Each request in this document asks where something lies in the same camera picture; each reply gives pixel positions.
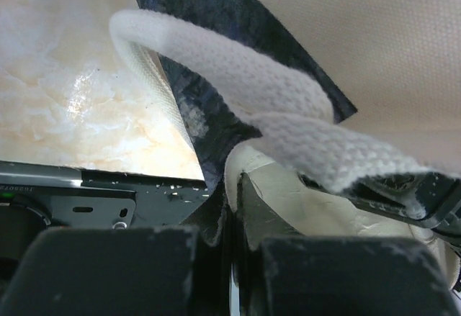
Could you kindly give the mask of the cream canvas tote bag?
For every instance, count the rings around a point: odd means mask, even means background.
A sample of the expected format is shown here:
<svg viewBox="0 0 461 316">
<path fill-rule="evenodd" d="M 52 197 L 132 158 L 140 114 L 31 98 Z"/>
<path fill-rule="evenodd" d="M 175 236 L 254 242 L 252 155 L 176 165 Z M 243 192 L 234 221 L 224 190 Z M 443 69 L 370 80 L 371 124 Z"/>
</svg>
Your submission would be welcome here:
<svg viewBox="0 0 461 316">
<path fill-rule="evenodd" d="M 408 223 L 454 181 L 341 128 L 354 105 L 260 1 L 136 2 L 109 21 L 115 49 L 233 211 L 248 176 L 302 235 L 418 240 L 449 288 L 460 288 L 458 252 L 436 230 Z"/>
</svg>

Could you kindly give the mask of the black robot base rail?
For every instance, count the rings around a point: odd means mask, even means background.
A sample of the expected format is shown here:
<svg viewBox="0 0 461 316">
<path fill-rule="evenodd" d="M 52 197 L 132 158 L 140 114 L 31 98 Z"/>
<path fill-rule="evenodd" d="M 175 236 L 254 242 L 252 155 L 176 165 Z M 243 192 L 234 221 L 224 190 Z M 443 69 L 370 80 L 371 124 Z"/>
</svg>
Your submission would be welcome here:
<svg viewBox="0 0 461 316">
<path fill-rule="evenodd" d="M 1 162 L 1 259 L 17 262 L 48 227 L 178 225 L 209 197 L 203 181 Z"/>
</svg>

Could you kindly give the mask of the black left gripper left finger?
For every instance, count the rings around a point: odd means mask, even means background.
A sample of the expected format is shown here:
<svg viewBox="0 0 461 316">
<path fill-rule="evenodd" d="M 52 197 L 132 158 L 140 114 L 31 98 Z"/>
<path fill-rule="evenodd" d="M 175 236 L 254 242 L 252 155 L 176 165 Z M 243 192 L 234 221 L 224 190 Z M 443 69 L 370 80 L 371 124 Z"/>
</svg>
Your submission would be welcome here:
<svg viewBox="0 0 461 316">
<path fill-rule="evenodd" d="M 6 208 L 8 315 L 228 315 L 228 209 L 210 197 L 176 226 L 47 229 Z"/>
</svg>

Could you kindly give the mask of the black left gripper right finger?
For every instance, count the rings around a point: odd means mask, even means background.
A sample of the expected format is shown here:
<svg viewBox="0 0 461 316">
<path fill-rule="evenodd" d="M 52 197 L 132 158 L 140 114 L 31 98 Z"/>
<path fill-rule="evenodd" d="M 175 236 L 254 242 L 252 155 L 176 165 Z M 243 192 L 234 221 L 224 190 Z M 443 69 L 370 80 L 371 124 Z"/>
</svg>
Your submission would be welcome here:
<svg viewBox="0 0 461 316">
<path fill-rule="evenodd" d="M 308 237 L 248 176 L 238 186 L 236 279 L 242 315 L 456 315 L 436 259 L 404 238 Z"/>
</svg>

